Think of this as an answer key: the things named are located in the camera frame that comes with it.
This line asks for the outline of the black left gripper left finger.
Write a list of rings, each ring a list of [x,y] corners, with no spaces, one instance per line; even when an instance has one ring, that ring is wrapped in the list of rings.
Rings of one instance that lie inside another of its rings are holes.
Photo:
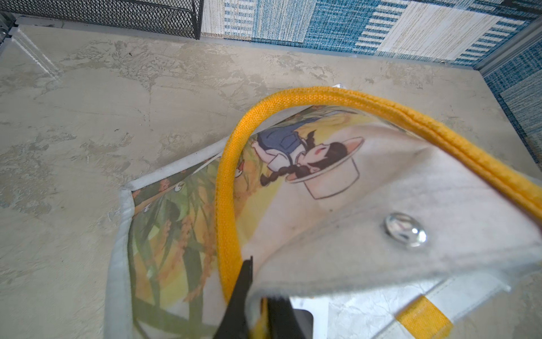
[[[253,257],[245,260],[237,278],[236,285],[228,302],[224,317],[217,329],[214,339],[249,338],[248,324],[245,316],[245,302],[253,282]]]

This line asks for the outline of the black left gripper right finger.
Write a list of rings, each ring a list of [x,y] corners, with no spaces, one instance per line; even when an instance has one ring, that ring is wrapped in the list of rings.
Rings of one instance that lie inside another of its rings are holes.
[[[305,338],[288,298],[268,299],[268,320],[270,337],[273,339]]]

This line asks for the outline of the white canvas bag yellow handles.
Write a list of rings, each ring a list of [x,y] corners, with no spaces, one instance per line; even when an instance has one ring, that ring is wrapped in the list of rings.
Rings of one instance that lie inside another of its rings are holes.
[[[245,260],[249,338],[288,298],[305,338],[445,338],[541,265],[541,183],[436,120],[296,88],[128,183],[106,338],[213,338]]]

